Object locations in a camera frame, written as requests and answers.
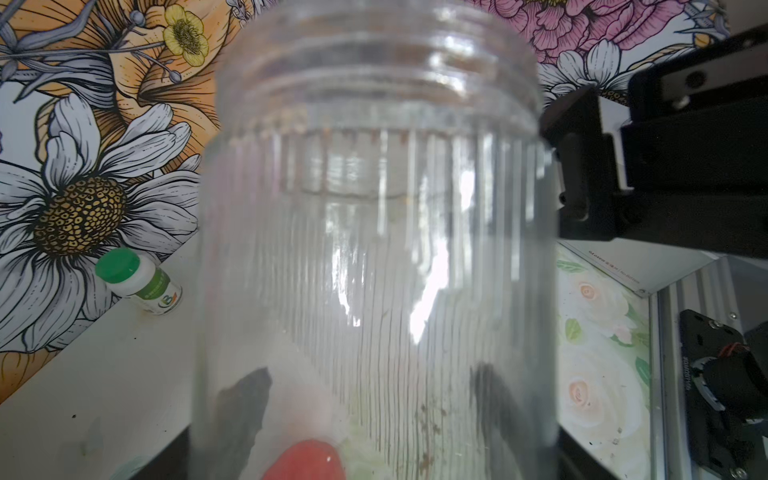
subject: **small white bottle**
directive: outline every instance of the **small white bottle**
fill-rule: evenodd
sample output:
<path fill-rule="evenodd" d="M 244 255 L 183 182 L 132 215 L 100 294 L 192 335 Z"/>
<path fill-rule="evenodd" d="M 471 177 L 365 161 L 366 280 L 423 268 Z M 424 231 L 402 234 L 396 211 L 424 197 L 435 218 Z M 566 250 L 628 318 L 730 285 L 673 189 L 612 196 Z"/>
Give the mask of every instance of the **small white bottle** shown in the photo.
<path fill-rule="evenodd" d="M 130 298 L 155 315 L 170 312 L 181 301 L 181 287 L 152 260 L 130 248 L 105 253 L 96 262 L 96 275 L 116 295 Z"/>

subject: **red object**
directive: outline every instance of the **red object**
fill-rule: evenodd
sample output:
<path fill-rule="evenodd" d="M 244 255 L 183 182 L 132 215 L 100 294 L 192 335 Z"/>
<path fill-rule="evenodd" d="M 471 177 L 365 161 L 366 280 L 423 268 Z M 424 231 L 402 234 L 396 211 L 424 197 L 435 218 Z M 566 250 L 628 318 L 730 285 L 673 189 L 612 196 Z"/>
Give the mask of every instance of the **red object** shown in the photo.
<path fill-rule="evenodd" d="M 336 449 L 306 440 L 287 449 L 262 480 L 346 480 Z"/>

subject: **green leaf illustration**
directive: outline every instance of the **green leaf illustration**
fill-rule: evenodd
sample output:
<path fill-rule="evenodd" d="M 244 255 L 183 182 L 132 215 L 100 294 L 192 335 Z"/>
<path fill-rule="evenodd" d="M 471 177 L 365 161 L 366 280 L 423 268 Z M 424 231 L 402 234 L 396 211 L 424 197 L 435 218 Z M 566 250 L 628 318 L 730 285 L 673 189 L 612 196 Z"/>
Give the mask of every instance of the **green leaf illustration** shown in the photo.
<path fill-rule="evenodd" d="M 614 342 L 618 343 L 621 346 L 634 346 L 634 343 L 624 343 L 621 340 L 619 340 L 619 337 L 615 335 L 611 337 L 611 340 L 613 340 Z"/>
<path fill-rule="evenodd" d="M 573 318 L 565 320 L 565 338 L 571 343 L 576 343 L 581 338 L 581 325 L 578 320 Z"/>
<path fill-rule="evenodd" d="M 646 385 L 650 386 L 650 365 L 648 362 L 640 357 L 634 360 L 634 368 L 637 370 L 637 374 L 643 379 Z"/>
<path fill-rule="evenodd" d="M 650 334 L 646 332 L 632 332 L 632 343 L 650 346 Z"/>
<path fill-rule="evenodd" d="M 568 262 L 566 260 L 558 260 L 558 268 L 568 273 L 581 273 L 586 270 L 584 265 L 576 262 Z"/>
<path fill-rule="evenodd" d="M 634 309 L 632 306 L 632 303 L 629 303 L 629 311 L 627 311 L 627 317 L 629 317 L 630 320 L 633 320 L 634 322 L 638 323 L 639 325 L 647 325 L 648 319 L 641 314 L 637 312 L 637 310 Z"/>

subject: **glass jar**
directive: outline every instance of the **glass jar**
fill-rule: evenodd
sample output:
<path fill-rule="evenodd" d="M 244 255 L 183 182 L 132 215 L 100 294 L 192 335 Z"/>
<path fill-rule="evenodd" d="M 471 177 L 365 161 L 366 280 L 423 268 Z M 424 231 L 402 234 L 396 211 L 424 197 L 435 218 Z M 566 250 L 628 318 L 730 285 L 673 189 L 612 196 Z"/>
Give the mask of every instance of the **glass jar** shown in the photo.
<path fill-rule="evenodd" d="M 528 46 L 461 2 L 293 0 L 227 60 L 194 478 L 553 478 L 555 192 Z"/>

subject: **daisy center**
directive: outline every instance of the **daisy center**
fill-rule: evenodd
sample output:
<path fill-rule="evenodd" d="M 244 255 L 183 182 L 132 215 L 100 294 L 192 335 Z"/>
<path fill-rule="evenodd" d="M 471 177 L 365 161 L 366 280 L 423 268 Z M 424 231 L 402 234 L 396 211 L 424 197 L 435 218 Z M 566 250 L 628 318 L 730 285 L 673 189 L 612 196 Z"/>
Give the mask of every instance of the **daisy center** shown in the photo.
<path fill-rule="evenodd" d="M 179 42 L 181 47 L 191 53 L 199 55 L 202 49 L 200 48 L 200 36 L 195 30 L 195 27 L 186 19 L 179 20 L 174 23 L 172 29 L 174 30 L 174 36 Z"/>
<path fill-rule="evenodd" d="M 80 180 L 48 203 L 35 224 L 35 243 L 54 256 L 89 252 L 114 232 L 124 213 L 125 192 L 118 182 Z"/>

